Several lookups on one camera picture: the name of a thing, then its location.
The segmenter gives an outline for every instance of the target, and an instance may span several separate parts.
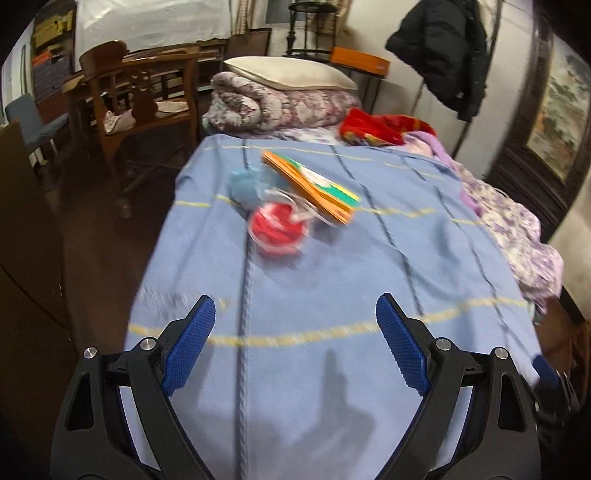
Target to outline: yellow stripe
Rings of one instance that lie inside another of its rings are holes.
[[[234,202],[234,200],[228,197],[224,197],[224,195],[216,195],[216,198],[218,200],[223,200],[224,202],[229,203],[230,205],[237,205],[237,203]]]
[[[369,213],[377,213],[378,215],[404,215],[408,218],[419,218],[429,213],[434,213],[435,209],[433,208],[424,208],[421,210],[416,210],[415,212],[403,212],[402,210],[398,210],[396,208],[365,208],[359,207],[355,210],[360,212],[369,212]]]
[[[451,218],[452,222],[464,223],[465,225],[482,225],[480,220],[464,220],[462,218]]]
[[[199,208],[209,208],[211,204],[205,202],[185,202],[184,200],[177,200],[174,202],[175,205],[183,205],[186,207],[199,207]]]
[[[516,305],[518,307],[527,307],[525,300],[514,300],[507,297],[497,297],[489,299],[470,299],[466,300],[455,307],[443,310],[437,313],[428,313],[421,318],[424,323],[437,323],[444,320],[450,320],[462,313],[467,312],[474,307],[493,307],[494,305]]]
[[[424,323],[443,322],[445,320],[451,320],[474,307],[492,307],[500,304],[527,307],[527,302],[524,300],[514,300],[506,297],[471,299],[447,310],[442,310],[437,313],[429,313],[420,319]],[[138,335],[143,336],[157,337],[162,333],[162,330],[162,328],[156,327],[129,325],[129,331],[131,333],[137,333]],[[237,337],[228,335],[210,335],[207,342],[212,345],[229,347],[247,346],[256,348],[278,348],[304,345],[307,343],[318,343],[326,340],[347,338],[353,335],[364,335],[366,333],[374,332],[379,332],[379,326],[376,322],[359,322],[352,323],[351,325],[339,325],[327,329],[310,330],[308,332],[276,336]]]
[[[216,195],[216,198],[219,200],[223,200],[224,202],[229,203],[230,205],[237,205],[232,199],[224,196],[224,195]],[[174,202],[175,205],[187,206],[187,207],[199,207],[199,208],[209,208],[211,207],[210,203],[206,202],[186,202],[185,200],[177,200]],[[367,212],[367,213],[377,213],[378,215],[404,215],[407,218],[420,218],[425,215],[429,215],[430,213],[435,213],[435,209],[433,208],[423,208],[420,210],[415,210],[414,212],[403,212],[402,210],[398,210],[397,208],[389,207],[389,208],[366,208],[366,207],[357,207],[355,209],[358,212]],[[460,218],[451,218],[452,222],[456,223],[465,223],[467,225],[481,225],[482,222],[478,220],[464,220]]]
[[[297,152],[315,153],[317,155],[329,155],[331,157],[335,155],[333,152],[319,152],[317,150],[307,150],[305,148],[296,148],[296,147],[259,147],[258,145],[227,145],[222,148],[257,148],[259,150],[294,150]],[[392,165],[391,163],[380,162],[378,160],[374,160],[373,158],[369,158],[369,157],[351,157],[349,155],[343,155],[341,153],[339,153],[338,156],[340,158],[348,158],[349,160],[375,161],[375,162],[382,163],[383,165],[386,165],[386,166],[392,167],[392,168],[401,168],[403,170],[413,170],[412,168],[407,167],[407,166]],[[437,180],[447,180],[447,178],[442,177],[441,175],[433,175],[432,173],[427,173],[427,172],[420,171],[420,170],[417,170],[417,172],[419,172],[421,175],[425,175],[426,177],[432,177]]]

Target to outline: blue bedspread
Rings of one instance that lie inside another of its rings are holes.
[[[260,165],[263,148],[359,193],[353,222],[320,225],[297,257],[262,257],[227,181]],[[505,346],[535,378],[540,347],[526,304],[460,188],[452,171],[419,155],[224,135],[202,142],[178,176],[125,346],[157,336],[200,295],[215,300],[210,341],[171,402],[218,480],[376,476],[420,403],[375,323],[384,292],[435,337],[477,352]],[[155,466],[124,397],[140,456]],[[460,399],[440,463],[460,434],[468,396]]]

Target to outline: red object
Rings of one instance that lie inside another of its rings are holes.
[[[426,122],[406,115],[370,115],[352,108],[340,126],[340,136],[353,144],[404,145],[402,135],[423,131],[435,137],[435,130]]]
[[[288,203],[266,203],[250,220],[251,235],[267,253],[296,253],[308,231],[308,222],[290,221],[293,207]]]

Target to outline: black jacket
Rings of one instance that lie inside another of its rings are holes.
[[[460,120],[478,114],[489,61],[477,0],[421,0],[386,49],[415,69]]]

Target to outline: purple floral blanket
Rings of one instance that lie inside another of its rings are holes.
[[[336,125],[359,106],[359,99],[344,90],[283,92],[233,72],[215,74],[212,85],[212,104],[203,116],[222,132]]]

